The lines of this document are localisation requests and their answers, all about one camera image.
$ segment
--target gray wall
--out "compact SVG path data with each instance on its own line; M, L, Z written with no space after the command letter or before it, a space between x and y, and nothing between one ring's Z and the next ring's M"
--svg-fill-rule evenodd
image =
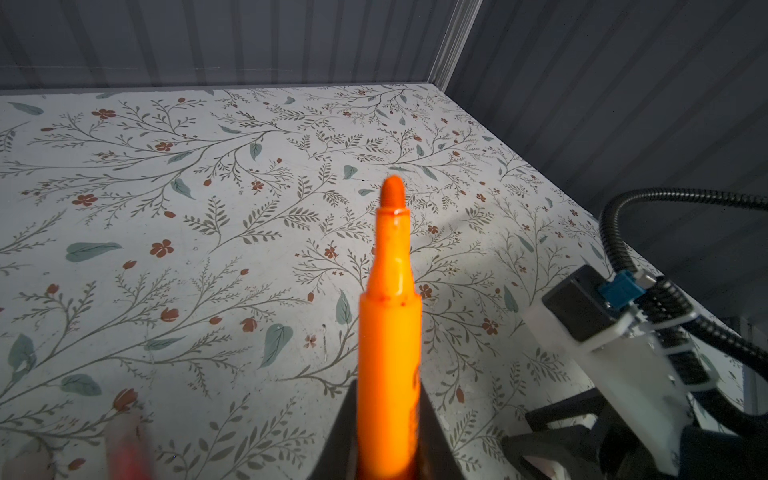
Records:
M0 89L424 81L455 0L3 0Z
M448 94L598 215L625 190L768 195L768 2L485 0ZM720 316L768 322L768 215L635 207L626 240Z

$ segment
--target floral pattern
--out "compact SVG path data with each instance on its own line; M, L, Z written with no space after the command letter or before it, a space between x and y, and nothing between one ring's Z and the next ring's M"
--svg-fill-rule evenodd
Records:
M6 100L33 108L0 104L0 461L35 441L59 478L103 477L104 426L139 411L158 478L305 478L357 375L392 174L467 478L516 478L499 439L591 387L521 312L611 274L597 221L431 85ZM697 349L741 403L740 365Z

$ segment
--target orange highlighter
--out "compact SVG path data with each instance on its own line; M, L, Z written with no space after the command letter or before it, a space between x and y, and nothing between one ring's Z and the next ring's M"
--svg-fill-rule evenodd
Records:
M389 177L376 211L376 254L360 296L358 479L413 480L419 439L422 298L410 259L406 187Z

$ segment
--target floral tablecloth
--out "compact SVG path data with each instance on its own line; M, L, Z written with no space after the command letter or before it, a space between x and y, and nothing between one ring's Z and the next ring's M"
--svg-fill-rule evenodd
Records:
M0 154L0 461L37 442L103 478L104 425L140 409L158 478L305 478L392 174L467 478L514 478L501 435L591 387L521 311L610 273L596 220L432 85L5 96ZM740 365L700 352L741 402Z

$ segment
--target blue connector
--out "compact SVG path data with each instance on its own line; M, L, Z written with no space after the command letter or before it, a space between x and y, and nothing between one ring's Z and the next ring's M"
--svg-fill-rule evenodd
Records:
M611 308L621 310L629 305L629 302L642 296L645 290L635 283L632 272L622 270L612 281L598 287L598 292L611 305Z

